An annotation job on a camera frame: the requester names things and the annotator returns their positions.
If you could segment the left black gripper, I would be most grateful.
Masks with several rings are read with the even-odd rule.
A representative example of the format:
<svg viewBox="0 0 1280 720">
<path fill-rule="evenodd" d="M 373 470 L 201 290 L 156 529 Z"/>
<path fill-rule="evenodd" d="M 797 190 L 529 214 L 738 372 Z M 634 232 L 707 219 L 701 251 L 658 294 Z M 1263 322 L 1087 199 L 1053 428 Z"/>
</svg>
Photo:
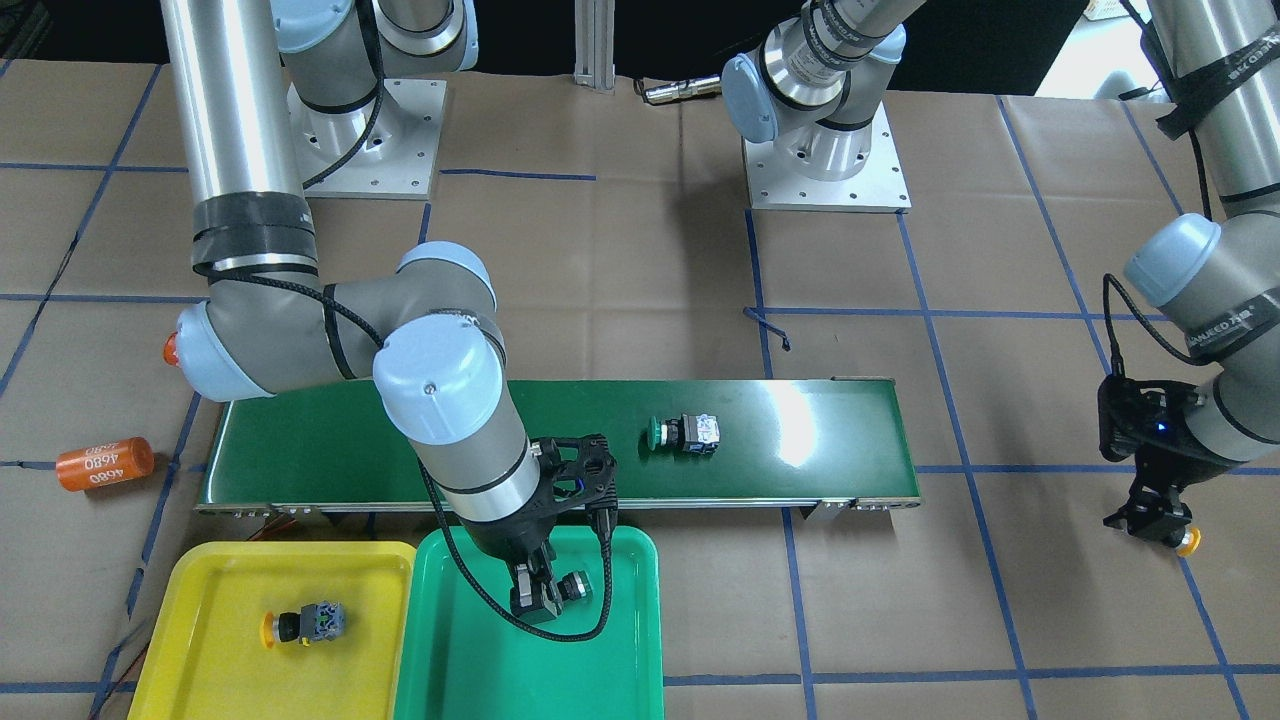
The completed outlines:
<svg viewBox="0 0 1280 720">
<path fill-rule="evenodd" d="M 1103 527 L 1175 547 L 1193 514 L 1180 492 L 1221 475 L 1221 457 L 1190 432 L 1185 413 L 1201 398 L 1179 380 L 1134 380 L 1110 374 L 1097 391 L 1100 452 L 1110 462 L 1135 459 L 1126 501 Z"/>
</svg>

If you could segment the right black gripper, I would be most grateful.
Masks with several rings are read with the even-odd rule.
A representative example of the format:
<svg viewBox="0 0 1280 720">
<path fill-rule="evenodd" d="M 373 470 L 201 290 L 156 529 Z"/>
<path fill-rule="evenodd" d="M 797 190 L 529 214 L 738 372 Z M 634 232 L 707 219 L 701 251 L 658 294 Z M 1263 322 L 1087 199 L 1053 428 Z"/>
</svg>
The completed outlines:
<svg viewBox="0 0 1280 720">
<path fill-rule="evenodd" d="M 617 500 L 617 461 L 609 441 L 590 434 L 538 438 L 521 465 L 538 470 L 529 497 L 520 497 L 511 511 L 500 507 L 497 519 L 463 515 L 462 524 L 484 553 L 509 565 L 509 611 L 525 618 L 541 610 L 540 619 L 557 619 L 563 612 L 563 596 L 553 568 L 556 552 L 544 547 L 561 514 L 603 509 Z M 538 570 L 530 565 L 535 555 Z"/>
</svg>

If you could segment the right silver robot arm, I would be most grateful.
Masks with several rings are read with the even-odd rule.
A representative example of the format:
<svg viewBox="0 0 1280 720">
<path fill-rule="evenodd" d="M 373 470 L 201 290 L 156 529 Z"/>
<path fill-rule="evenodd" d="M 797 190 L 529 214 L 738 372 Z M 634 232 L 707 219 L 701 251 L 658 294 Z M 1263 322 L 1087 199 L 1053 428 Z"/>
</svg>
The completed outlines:
<svg viewBox="0 0 1280 720">
<path fill-rule="evenodd" d="M 229 402 L 371 378 L 411 443 L 435 512 L 506 564 L 509 601 L 483 601 L 522 632 L 584 600 L 557 578 L 550 532 L 584 506 L 611 561 L 616 462 L 602 436 L 534 439 L 509 395 L 497 295 L 465 246 L 415 246 L 396 272 L 324 284 L 305 192 L 390 118 L 387 63 L 466 67 L 468 9 L 454 1 L 165 1 L 195 199 L 192 268 L 207 300 L 186 309 L 169 354 L 205 398 Z"/>
</svg>

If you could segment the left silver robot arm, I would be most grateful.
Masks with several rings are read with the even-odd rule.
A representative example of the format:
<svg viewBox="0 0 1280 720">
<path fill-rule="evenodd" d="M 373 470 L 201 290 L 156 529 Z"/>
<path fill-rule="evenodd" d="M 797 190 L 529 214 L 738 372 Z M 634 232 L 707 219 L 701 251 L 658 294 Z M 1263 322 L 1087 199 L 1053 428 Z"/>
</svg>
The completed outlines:
<svg viewBox="0 0 1280 720">
<path fill-rule="evenodd" d="M 915 1 L 806 1 L 749 53 L 730 58 L 719 86 L 751 143 L 792 145 L 797 169 L 824 182 L 819 142 L 868 141 Z M 1135 461 L 1124 505 L 1106 527 L 1185 557 L 1201 532 L 1187 487 L 1277 450 L 1277 13 L 1270 1 L 1152 1 L 1135 14 L 1140 44 L 1172 101 L 1169 138 L 1192 142 L 1202 190 L 1222 215 L 1185 213 L 1130 258 L 1103 292 L 1132 306 L 1138 292 L 1184 337 L 1175 359 L 1220 373 L 1199 386 L 1128 375 L 1105 319 L 1110 370 L 1097 392 L 1100 452 Z"/>
</svg>

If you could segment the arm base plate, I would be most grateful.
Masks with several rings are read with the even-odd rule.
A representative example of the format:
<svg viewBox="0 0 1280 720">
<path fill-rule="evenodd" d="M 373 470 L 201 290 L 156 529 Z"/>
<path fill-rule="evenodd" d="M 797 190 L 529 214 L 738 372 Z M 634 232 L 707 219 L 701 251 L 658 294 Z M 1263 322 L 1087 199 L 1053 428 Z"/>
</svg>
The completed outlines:
<svg viewBox="0 0 1280 720">
<path fill-rule="evenodd" d="M 755 210 L 905 213 L 911 192 L 883 105 L 872 123 L 841 131 L 812 124 L 776 141 L 742 141 Z"/>
<path fill-rule="evenodd" d="M 445 119 L 448 83 L 443 79 L 389 79 L 365 145 L 343 167 L 306 188 L 308 199 L 384 199 L 428 201 Z M 343 156 L 364 132 L 372 106 L 326 114 L 306 106 L 297 90 L 287 94 L 291 133 L 302 181 Z"/>
</svg>

